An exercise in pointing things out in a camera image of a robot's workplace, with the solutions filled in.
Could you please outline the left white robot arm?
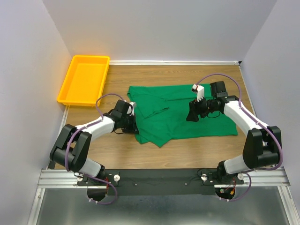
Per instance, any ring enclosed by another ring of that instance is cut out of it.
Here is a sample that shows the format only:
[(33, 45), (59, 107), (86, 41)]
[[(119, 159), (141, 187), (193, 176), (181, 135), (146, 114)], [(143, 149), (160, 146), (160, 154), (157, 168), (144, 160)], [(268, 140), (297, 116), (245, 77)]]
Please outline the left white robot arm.
[(122, 130), (122, 134), (138, 134), (135, 102), (118, 100), (115, 107), (89, 123), (73, 126), (66, 124), (50, 152), (50, 160), (68, 171), (84, 173), (93, 185), (105, 178), (105, 167), (88, 158), (90, 144), (108, 133)]

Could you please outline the yellow plastic tray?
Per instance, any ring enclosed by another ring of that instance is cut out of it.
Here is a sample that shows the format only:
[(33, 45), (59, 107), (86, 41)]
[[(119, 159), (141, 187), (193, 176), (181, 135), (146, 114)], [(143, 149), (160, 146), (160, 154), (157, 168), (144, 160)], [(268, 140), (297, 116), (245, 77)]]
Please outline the yellow plastic tray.
[(57, 102), (69, 106), (91, 106), (102, 96), (110, 57), (75, 55), (67, 70)]

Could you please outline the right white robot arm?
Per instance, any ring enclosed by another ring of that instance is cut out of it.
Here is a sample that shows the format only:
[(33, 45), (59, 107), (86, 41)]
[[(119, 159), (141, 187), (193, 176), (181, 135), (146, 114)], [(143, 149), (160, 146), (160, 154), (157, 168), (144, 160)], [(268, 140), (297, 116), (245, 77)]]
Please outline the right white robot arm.
[(210, 113), (220, 112), (246, 136), (242, 154), (218, 164), (214, 174), (218, 182), (225, 184), (241, 172), (271, 170), (281, 166), (281, 130), (277, 126), (268, 126), (245, 108), (237, 96), (228, 95), (223, 81), (210, 84), (212, 99), (205, 98), (205, 88), (199, 84), (194, 84), (192, 91), (196, 93), (196, 99), (189, 102), (187, 121), (197, 122)]

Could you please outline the green t shirt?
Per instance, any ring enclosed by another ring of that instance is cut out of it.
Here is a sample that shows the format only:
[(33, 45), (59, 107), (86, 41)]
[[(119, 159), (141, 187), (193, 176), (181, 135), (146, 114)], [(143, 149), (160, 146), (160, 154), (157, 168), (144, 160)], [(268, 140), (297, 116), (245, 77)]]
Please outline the green t shirt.
[(189, 102), (196, 98), (192, 86), (130, 86), (128, 98), (136, 103), (135, 136), (140, 144), (151, 142), (162, 147), (171, 139), (237, 135), (235, 123), (219, 112), (198, 122), (186, 120)]

